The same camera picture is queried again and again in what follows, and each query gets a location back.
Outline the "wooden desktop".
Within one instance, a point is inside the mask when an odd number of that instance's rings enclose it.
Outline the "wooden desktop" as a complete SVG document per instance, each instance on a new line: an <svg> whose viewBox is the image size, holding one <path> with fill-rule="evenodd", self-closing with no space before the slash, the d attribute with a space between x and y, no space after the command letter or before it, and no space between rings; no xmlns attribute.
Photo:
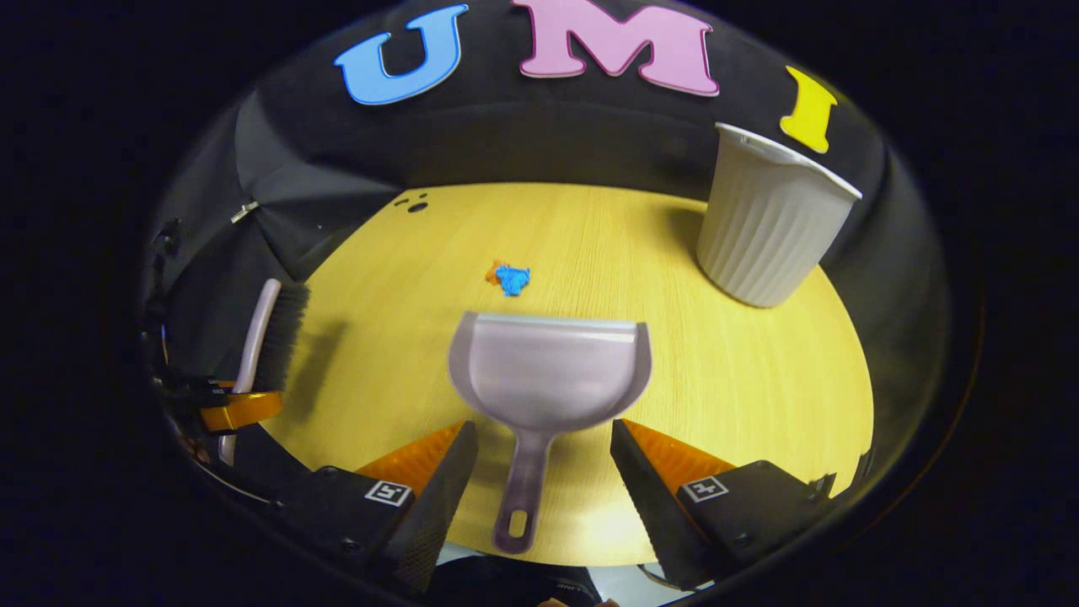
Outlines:
<svg viewBox="0 0 1079 607"><path fill-rule="evenodd" d="M652 377L629 419L733 465L760 459L844 491L873 434L868 360L822 270L782 306L718 291L696 264L706 204L636 190L484 184L408 190L309 278L282 414L267 432L299 461L355 470L456 422L479 457L448 541L491 552L513 434L448 380L461 315L645 322ZM484 280L531 270L519 296Z"/></svg>

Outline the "ribbed white garbage bin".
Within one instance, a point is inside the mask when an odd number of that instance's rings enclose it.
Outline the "ribbed white garbage bin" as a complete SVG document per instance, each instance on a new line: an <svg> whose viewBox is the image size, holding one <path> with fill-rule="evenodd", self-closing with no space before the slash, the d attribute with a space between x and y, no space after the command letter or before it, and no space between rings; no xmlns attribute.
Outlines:
<svg viewBox="0 0 1079 607"><path fill-rule="evenodd" d="M862 193L782 143L727 123L714 127L697 264L741 304L780 306L819 266Z"/></svg>

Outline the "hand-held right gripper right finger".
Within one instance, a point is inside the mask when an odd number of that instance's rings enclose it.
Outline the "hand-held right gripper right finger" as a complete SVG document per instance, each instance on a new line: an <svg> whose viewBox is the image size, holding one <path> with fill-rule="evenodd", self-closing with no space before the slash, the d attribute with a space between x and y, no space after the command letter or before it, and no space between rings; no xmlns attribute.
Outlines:
<svg viewBox="0 0 1079 607"><path fill-rule="evenodd" d="M637 422L613 423L610 457L679 590L771 556L833 508L834 473L803 481L765 459L732 465Z"/></svg>

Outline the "small pale purple dustpan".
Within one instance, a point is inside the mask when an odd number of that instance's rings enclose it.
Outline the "small pale purple dustpan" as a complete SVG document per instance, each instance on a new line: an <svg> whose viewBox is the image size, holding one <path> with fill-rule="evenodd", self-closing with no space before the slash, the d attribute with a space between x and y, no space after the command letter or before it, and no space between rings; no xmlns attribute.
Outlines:
<svg viewBox="0 0 1079 607"><path fill-rule="evenodd" d="M612 422L641 399L652 336L645 322L467 311L447 365L463 402L513 432L491 541L523 554L534 544L555 440Z"/></svg>

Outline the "small pale purple broom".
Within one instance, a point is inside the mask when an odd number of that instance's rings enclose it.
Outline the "small pale purple broom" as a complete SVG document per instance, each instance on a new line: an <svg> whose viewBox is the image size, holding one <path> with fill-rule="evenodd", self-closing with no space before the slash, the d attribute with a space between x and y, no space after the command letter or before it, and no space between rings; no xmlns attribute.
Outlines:
<svg viewBox="0 0 1079 607"><path fill-rule="evenodd" d="M302 282L263 282L240 351L236 392L285 391L309 296L311 291ZM235 434L221 434L218 441L219 458L227 465L235 461Z"/></svg>

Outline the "black backdrop cloth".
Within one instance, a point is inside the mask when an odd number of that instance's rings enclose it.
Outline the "black backdrop cloth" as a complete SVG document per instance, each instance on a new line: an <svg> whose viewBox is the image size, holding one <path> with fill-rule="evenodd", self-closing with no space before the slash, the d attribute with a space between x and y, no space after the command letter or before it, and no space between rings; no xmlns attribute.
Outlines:
<svg viewBox="0 0 1079 607"><path fill-rule="evenodd" d="M328 35L274 68L211 120L186 151L152 220L174 247L145 270L178 368L208 375L240 360L254 271L303 281L351 231L407 189L472 183L622 187L704 201L714 123L808 153L780 132L795 106L787 58L677 0L464 0L454 42L390 43L390 68L462 57L440 82L386 105L358 104L336 58L451 0L405 0ZM899 498L945 439L956 304L942 213L891 138L848 99L831 112L827 169L860 190L822 262L868 347L886 429L874 434L868 498ZM230 223L240 205L260 207Z"/></svg>

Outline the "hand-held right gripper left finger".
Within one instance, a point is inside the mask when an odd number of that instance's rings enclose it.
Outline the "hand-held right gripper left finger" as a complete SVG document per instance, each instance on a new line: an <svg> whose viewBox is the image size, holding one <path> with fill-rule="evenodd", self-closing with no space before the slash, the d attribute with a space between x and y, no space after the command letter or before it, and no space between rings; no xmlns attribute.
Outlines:
<svg viewBox="0 0 1079 607"><path fill-rule="evenodd" d="M290 481L270 516L332 568L423 594L477 456L475 424L457 422L361 469L320 466Z"/></svg>

